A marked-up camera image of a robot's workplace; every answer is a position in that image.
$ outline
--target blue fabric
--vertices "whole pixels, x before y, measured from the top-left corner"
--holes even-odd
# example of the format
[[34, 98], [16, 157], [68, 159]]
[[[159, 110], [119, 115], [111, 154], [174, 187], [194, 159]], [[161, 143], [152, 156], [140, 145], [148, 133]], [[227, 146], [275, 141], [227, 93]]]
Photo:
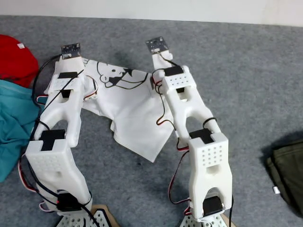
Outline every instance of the blue fabric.
[[32, 90], [0, 80], [0, 182], [15, 166], [20, 150], [28, 144], [38, 115]]

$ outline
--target white fabric with cartoon print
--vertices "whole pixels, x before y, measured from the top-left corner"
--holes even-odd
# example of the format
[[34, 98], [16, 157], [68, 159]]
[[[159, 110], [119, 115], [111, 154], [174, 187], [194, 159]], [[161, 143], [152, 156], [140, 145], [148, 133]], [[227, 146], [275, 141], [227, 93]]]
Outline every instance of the white fabric with cartoon print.
[[[83, 108], [111, 119], [114, 139], [154, 162], [173, 128], [167, 122], [156, 124], [163, 114], [163, 106], [160, 96], [151, 89], [151, 74], [94, 60], [83, 59], [83, 62], [85, 74], [98, 84], [97, 98], [84, 101]], [[94, 91], [92, 81], [87, 80], [88, 93]], [[165, 99], [164, 105], [163, 119], [172, 121]]]

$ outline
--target wire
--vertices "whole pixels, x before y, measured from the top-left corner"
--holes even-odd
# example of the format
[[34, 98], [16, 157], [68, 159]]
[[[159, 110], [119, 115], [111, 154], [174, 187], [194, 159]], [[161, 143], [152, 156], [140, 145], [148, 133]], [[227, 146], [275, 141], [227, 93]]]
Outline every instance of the wire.
[[[37, 72], [37, 74], [36, 74], [36, 77], [35, 77], [35, 79], [34, 79], [31, 98], [32, 98], [32, 100], [33, 100], [33, 103], [39, 108], [39, 112], [38, 112], [38, 115], [37, 115], [37, 119], [40, 118], [41, 111], [42, 111], [40, 104], [36, 101], [36, 98], [35, 98], [35, 96], [36, 96], [36, 95], [35, 95], [35, 92], [36, 92], [36, 85], [37, 85], [38, 78], [39, 78], [40, 73], [42, 72], [42, 70], [45, 68], [45, 66], [48, 65], [51, 61], [55, 60], [56, 58], [58, 58], [58, 57], [60, 57], [60, 56], [61, 56], [61, 54], [58, 54], [58, 55], [55, 55], [55, 56], [51, 57], [49, 60], [47, 60], [47, 61], [39, 68], [39, 70], [38, 70], [38, 72]], [[35, 134], [35, 131], [36, 131], [37, 127], [38, 127], [38, 124], [39, 124], [39, 122], [35, 122], [35, 124], [34, 124], [33, 131], [32, 131], [32, 133], [31, 133], [31, 135], [30, 135], [30, 137], [29, 137], [29, 140], [30, 140], [30, 141], [31, 141], [31, 140], [33, 139], [33, 137], [34, 137], [34, 134]]]
[[18, 166], [19, 177], [20, 177], [20, 180], [21, 180], [23, 186], [24, 186], [27, 190], [29, 190], [29, 191], [31, 191], [31, 192], [36, 192], [36, 191], [35, 191], [35, 188], [33, 188], [33, 187], [31, 187], [31, 186], [29, 186], [29, 185], [27, 184], [27, 182], [26, 182], [26, 180], [25, 180], [25, 178], [24, 178], [23, 172], [22, 172], [22, 168], [21, 168], [21, 159], [22, 159], [22, 157], [23, 157], [24, 155], [25, 155], [25, 154], [23, 154], [23, 155], [19, 158], [18, 164], [17, 164], [17, 166]]
[[154, 73], [155, 73], [156, 71], [158, 71], [158, 70], [165, 70], [165, 68], [156, 69], [156, 70], [154, 70], [154, 71], [151, 73], [151, 78], [152, 78], [154, 84], [158, 83], [158, 81], [156, 82], [155, 79], [154, 79], [154, 77], [153, 77]]
[[171, 180], [170, 180], [170, 183], [169, 183], [168, 195], [169, 195], [169, 201], [170, 201], [172, 204], [180, 204], [180, 203], [183, 203], [183, 202], [186, 202], [186, 201], [191, 201], [190, 198], [187, 198], [187, 199], [183, 199], [183, 200], [174, 202], [173, 200], [171, 200], [171, 194], [170, 194], [170, 191], [171, 191], [172, 185], [174, 184], [174, 181], [175, 181], [175, 178], [176, 178], [176, 174], [177, 174], [177, 171], [178, 171], [179, 166], [180, 166], [180, 164], [181, 164], [181, 161], [182, 161], [182, 159], [184, 158], [184, 156], [185, 156], [188, 152], [189, 152], [189, 151], [185, 152], [185, 153], [182, 155], [182, 157], [181, 157], [181, 159], [180, 159], [180, 161], [179, 161], [179, 163], [178, 163], [178, 166], [177, 166], [177, 168], [176, 168], [176, 170], [175, 170], [175, 173], [174, 173], [174, 175], [172, 176], [172, 178], [171, 178]]
[[86, 76], [89, 77], [89, 78], [91, 78], [91, 79], [93, 80], [94, 89], [95, 89], [95, 90], [94, 90], [94, 92], [91, 93], [90, 95], [85, 96], [85, 97], [83, 98], [83, 100], [85, 100], [85, 99], [87, 99], [87, 98], [89, 98], [89, 97], [91, 97], [91, 96], [97, 94], [97, 91], [98, 91], [98, 83], [96, 82], [96, 80], [95, 80], [93, 77], [89, 76], [89, 75], [86, 75]]
[[232, 207], [229, 210], [229, 227], [232, 227], [232, 208], [233, 208], [233, 195], [232, 195]]
[[188, 207], [183, 211], [184, 213], [184, 216], [187, 216], [187, 215], [192, 215], [193, 213], [190, 211], [190, 206], [188, 205]]
[[45, 105], [45, 103], [40, 103], [40, 102], [38, 101], [38, 99], [41, 98], [41, 97], [48, 97], [48, 95], [42, 95], [42, 96], [37, 96], [37, 97], [36, 97], [36, 101], [37, 101], [37, 103], [38, 103], [39, 105]]
[[180, 142], [180, 138], [178, 137], [178, 141], [177, 141], [177, 145], [176, 145], [178, 151], [187, 151], [187, 150], [189, 150], [189, 147], [188, 147], [188, 146], [179, 148], [179, 147], [178, 147], [179, 142]]
[[54, 193], [52, 190], [48, 189], [47, 187], [45, 187], [40, 181], [39, 179], [37, 178], [35, 172], [33, 171], [31, 165], [29, 162], [28, 163], [28, 168], [29, 168], [29, 171], [32, 175], [32, 177], [34, 178], [35, 182], [43, 189], [45, 190], [46, 192], [48, 192], [49, 194], [53, 195], [54, 197], [58, 197], [58, 194], [57, 193]]
[[216, 119], [215, 117], [207, 118], [207, 119], [203, 122], [203, 125], [202, 125], [204, 129], [205, 129], [206, 123], [209, 122], [210, 120], [215, 120], [215, 121], [217, 121], [217, 119]]
[[21, 173], [22, 173], [23, 176], [24, 176], [24, 180], [25, 180], [26, 184], [28, 184], [31, 188], [33, 188], [33, 189], [35, 190], [35, 192], [36, 192], [42, 199], [48, 201], [48, 202], [49, 202], [50, 204], [52, 204], [52, 205], [55, 205], [55, 206], [57, 205], [56, 203], [54, 203], [54, 202], [48, 200], [46, 197], [44, 197], [42, 194], [40, 194], [40, 192], [39, 192], [38, 189], [34, 188], [34, 186], [30, 183], [30, 181], [28, 180], [28, 178], [26, 177], [26, 175], [24, 174], [24, 172], [22, 171], [22, 169], [21, 169]]
[[159, 54], [164, 61], [167, 61], [168, 63], [170, 63], [174, 66], [179, 66], [178, 64], [174, 63], [173, 61], [170, 61], [170, 60], [164, 58], [160, 52], [157, 52], [157, 54]]
[[161, 95], [160, 93], [159, 93], [159, 95], [160, 95], [160, 98], [161, 98], [161, 101], [162, 101], [163, 114], [162, 114], [161, 117], [159, 117], [159, 118], [157, 119], [156, 124], [157, 124], [157, 125], [162, 125], [164, 122], [169, 122], [169, 123], [171, 123], [171, 125], [174, 127], [174, 130], [176, 131], [177, 129], [176, 129], [174, 123], [171, 122], [170, 120], [167, 120], [167, 119], [166, 119], [166, 120], [163, 120], [163, 121], [159, 122], [159, 121], [164, 117], [164, 115], [165, 115], [165, 105], [164, 105], [164, 101], [163, 101], [162, 95]]
[[81, 207], [82, 207], [82, 209], [84, 209], [87, 212], [87, 214], [93, 220], [93, 222], [96, 224], [96, 226], [100, 227], [99, 223], [97, 222], [97, 220], [95, 219], [95, 217], [92, 215], [92, 213], [89, 211], [89, 209], [87, 209], [86, 206], [84, 206], [83, 204], [81, 204]]
[[59, 95], [59, 94], [61, 94], [62, 93], [62, 91], [69, 85], [69, 83], [71, 83], [71, 81], [73, 80], [73, 79], [75, 79], [76, 77], [73, 77], [73, 78], [71, 78], [62, 88], [61, 88], [61, 90], [58, 92], [58, 94], [56, 94], [55, 95], [55, 97], [49, 102], [49, 104], [47, 104], [47, 106], [44, 108], [44, 110], [41, 112], [41, 114], [47, 109], [47, 107], [49, 107], [49, 105], [57, 98], [57, 96]]
[[36, 119], [37, 122], [39, 122], [40, 124], [42, 124], [44, 127], [47, 128], [47, 130], [50, 130], [50, 128], [48, 127], [47, 124], [45, 124], [44, 122], [40, 121], [40, 119]]
[[42, 201], [41, 203], [39, 203], [39, 208], [40, 210], [44, 211], [44, 212], [48, 212], [48, 213], [52, 213], [54, 212], [55, 210], [46, 210], [42, 207], [42, 205], [45, 203], [45, 201]]

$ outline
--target perforated metal plate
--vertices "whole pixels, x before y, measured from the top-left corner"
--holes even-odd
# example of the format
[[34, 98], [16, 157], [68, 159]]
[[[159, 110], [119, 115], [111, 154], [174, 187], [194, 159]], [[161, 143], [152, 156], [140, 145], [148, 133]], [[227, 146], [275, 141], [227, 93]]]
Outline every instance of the perforated metal plate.
[[180, 227], [227, 227], [221, 215], [216, 215], [211, 222], [196, 222], [192, 215], [185, 216]]
[[[111, 227], [104, 210], [97, 210], [94, 215], [100, 227]], [[64, 216], [56, 227], [97, 227], [88, 214]]]
[[152, 54], [169, 49], [162, 36], [147, 40], [145, 43]]
[[61, 46], [62, 59], [81, 56], [80, 43]]

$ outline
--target dark green bag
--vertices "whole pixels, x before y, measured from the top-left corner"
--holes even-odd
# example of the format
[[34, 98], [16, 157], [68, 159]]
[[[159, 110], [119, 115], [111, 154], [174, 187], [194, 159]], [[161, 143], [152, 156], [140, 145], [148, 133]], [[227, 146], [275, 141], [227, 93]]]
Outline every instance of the dark green bag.
[[274, 149], [267, 167], [283, 199], [303, 215], [303, 140]]

